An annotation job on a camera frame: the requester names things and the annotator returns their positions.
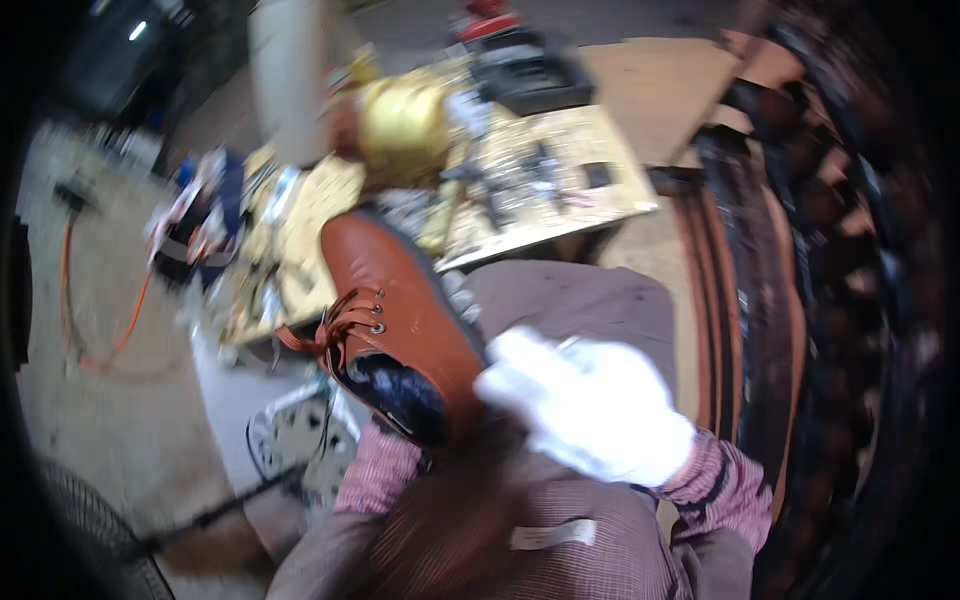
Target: person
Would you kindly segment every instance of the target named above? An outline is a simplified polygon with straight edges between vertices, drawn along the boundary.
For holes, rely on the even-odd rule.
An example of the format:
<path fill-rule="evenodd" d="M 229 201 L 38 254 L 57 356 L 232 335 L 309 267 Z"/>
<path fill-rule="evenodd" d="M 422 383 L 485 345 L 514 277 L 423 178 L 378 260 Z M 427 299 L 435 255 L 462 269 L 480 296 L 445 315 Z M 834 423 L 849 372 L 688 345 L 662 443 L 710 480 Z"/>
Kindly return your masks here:
<path fill-rule="evenodd" d="M 546 261 L 465 287 L 491 362 L 477 434 L 427 458 L 367 423 L 333 513 L 268 598 L 746 598 L 771 493 L 760 465 L 674 410 L 665 290 Z M 659 501 L 680 514 L 669 544 Z"/>

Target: brown leather shoe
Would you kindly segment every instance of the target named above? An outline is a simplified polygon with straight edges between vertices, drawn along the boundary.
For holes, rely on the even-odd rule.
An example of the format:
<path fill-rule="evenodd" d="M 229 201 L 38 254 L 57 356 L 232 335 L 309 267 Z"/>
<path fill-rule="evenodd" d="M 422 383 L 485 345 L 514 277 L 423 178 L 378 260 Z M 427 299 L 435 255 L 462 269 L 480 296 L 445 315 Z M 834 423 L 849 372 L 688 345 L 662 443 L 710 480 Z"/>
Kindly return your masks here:
<path fill-rule="evenodd" d="M 450 306 L 429 257 L 369 207 L 327 221 L 320 247 L 340 298 L 315 342 L 286 327 L 277 336 L 316 352 L 346 390 L 415 444 L 461 442 L 482 411 L 473 380 L 486 367 L 484 343 Z"/>

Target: fluorescent light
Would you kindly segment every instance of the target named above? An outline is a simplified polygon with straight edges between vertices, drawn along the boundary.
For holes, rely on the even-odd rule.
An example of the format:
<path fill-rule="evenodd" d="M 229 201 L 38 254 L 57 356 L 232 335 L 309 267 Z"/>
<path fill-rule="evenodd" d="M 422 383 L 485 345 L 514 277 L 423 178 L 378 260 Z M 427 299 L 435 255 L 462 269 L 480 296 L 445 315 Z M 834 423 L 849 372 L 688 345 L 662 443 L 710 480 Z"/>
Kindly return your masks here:
<path fill-rule="evenodd" d="M 143 33 L 143 30 L 147 29 L 147 21 L 140 21 L 140 24 L 133 28 L 133 31 L 130 32 L 130 41 L 134 41 L 137 36 Z"/>

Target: black square object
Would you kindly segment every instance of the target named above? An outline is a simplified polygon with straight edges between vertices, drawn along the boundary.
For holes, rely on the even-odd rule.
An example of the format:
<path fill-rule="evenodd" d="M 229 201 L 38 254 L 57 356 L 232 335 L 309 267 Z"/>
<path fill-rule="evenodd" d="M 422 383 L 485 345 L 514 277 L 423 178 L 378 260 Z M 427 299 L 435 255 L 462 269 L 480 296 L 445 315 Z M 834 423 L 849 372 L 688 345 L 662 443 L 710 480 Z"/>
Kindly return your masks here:
<path fill-rule="evenodd" d="M 593 189 L 594 187 L 603 187 L 604 185 L 613 183 L 610 177 L 610 169 L 607 168 L 606 162 L 585 162 L 580 166 L 582 166 L 587 173 L 587 188 Z"/>

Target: hand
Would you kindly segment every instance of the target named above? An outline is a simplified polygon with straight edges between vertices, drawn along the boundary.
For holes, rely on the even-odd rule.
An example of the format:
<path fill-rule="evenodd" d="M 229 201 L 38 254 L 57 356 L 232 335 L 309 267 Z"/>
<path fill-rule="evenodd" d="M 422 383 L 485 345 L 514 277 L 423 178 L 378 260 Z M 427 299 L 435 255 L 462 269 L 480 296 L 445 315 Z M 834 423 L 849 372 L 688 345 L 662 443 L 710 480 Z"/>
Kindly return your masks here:
<path fill-rule="evenodd" d="M 532 450 L 601 481 L 647 488 L 684 466 L 696 430 L 638 349 L 580 338 L 557 345 L 515 327 L 487 353 L 493 366 L 473 389 L 520 418 Z"/>

